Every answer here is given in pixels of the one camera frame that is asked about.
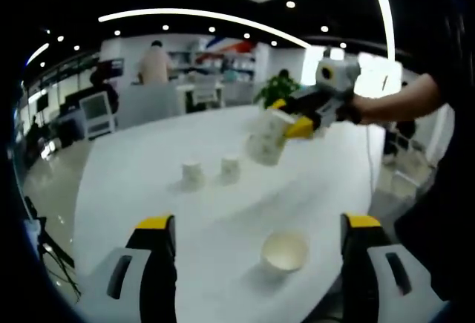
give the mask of white paper cup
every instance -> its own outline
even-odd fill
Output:
[[[205,175],[201,163],[190,161],[182,164],[182,185],[185,189],[198,189],[204,184]]]
[[[305,237],[297,232],[271,234],[261,251],[261,260],[269,273],[293,273],[305,265],[308,245]]]
[[[253,126],[246,153],[261,165],[277,165],[286,142],[285,132],[294,123],[294,118],[282,111],[266,110]]]
[[[238,156],[225,156],[221,159],[221,179],[224,183],[235,183],[240,177]]]

